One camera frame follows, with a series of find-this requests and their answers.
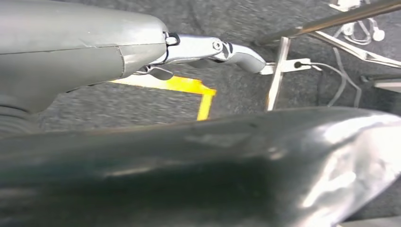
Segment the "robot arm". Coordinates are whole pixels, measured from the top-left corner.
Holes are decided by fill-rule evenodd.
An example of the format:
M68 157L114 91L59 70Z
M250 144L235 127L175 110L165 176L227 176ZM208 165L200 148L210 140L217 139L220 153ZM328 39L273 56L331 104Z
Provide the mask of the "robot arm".
M149 15L55 1L0 1L0 122L10 108L38 113L58 94L81 86L132 74L169 79L173 73L159 66L182 63L232 63L262 75L275 67L245 46L170 33ZM310 68L308 59L302 63L296 69L290 62L292 70Z

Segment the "cable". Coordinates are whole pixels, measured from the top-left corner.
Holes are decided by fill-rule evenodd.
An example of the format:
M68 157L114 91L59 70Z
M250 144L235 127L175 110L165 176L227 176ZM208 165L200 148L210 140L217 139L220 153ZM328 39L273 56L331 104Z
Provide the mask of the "cable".
M348 35L344 35L344 38L346 39L346 40L348 40L349 42L351 42L351 43L354 43L354 44L358 44L358 45L368 45L368 44L370 44L371 42L372 42L372 32L373 32L373 24L372 24L372 21L371 20L369 20L369 23L370 23L370 31L366 28L366 26L365 26L365 24L363 23L363 21L358 21L358 24L361 26L361 28L362 28L362 31L365 33L365 35L366 35L366 38L365 39L357 39L355 36L354 36L354 33L352 33L351 35L350 35L350 37L348 36Z
M337 38L339 35L341 34L341 28L334 34L334 37ZM341 56L340 56L340 52L338 50L338 48L333 47L333 51L334 51L334 55L336 57L336 61L337 61L337 65L341 71L341 75L342 77L342 81L341 81L341 85L343 85L343 83L350 83L351 86L353 86L356 90L356 94L355 94L355 99L354 99L354 107L358 108L359 107L359 103L362 97L362 89L360 87L358 87L354 81L352 81L352 79L349 77L348 73L345 71L344 69L344 65L342 64L342 60L341 60ZM337 91L336 94L339 93L339 97L342 95L342 92L344 91L344 89L340 86L339 90Z
M337 90L336 94L334 95L333 99L327 104L327 106L333 106L337 102L337 100L341 97L341 94L344 92L345 86L347 85L346 76L340 70L336 69L333 66L327 65L327 64L312 62L311 65L327 67L327 68L333 70L334 72L338 73L341 76L340 87Z
M356 85L351 80L351 78L349 77L349 75L345 71L344 65L342 64L342 61L341 61L341 56L340 56L339 50L337 48L333 48L333 50L334 50L334 54L336 56L337 64L338 64L338 67L339 67L340 71L343 73L343 75L347 79L348 83L350 83L355 88L355 90L357 91L357 93L355 94L355 99L354 99L354 107L358 108L360 100L361 100L361 97L362 97L362 89L360 87L358 87L358 85Z

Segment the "metal rod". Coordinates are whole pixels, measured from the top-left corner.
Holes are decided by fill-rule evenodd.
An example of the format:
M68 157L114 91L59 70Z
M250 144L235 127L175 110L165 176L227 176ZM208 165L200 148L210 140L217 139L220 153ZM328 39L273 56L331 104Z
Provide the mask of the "metal rod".
M279 96L281 79L283 77L283 66L287 60L289 46L291 44L290 38L282 37L280 42L279 53L276 60L276 68L274 70L273 81L271 82L269 94L266 98L266 111L271 111Z
M361 76L363 82L386 80L386 79L401 79L401 74L383 74L383 75L366 75Z
M259 45L266 45L270 42L279 40L281 37L295 37L306 33L319 31L325 28L343 25L349 22L374 17L377 15L390 13L401 9L401 0L382 0L380 2L364 5L360 8L339 13L337 15L322 18L317 21L306 23L303 26L291 28L288 30L273 33L267 37L264 37L257 42Z
M362 50L344 41L341 41L331 35L328 35L324 32L316 31L316 32L311 32L308 35L313 38L319 39L333 47L337 47L340 50L350 53L363 61L401 69L401 61L396 61L390 58L383 57L376 53Z

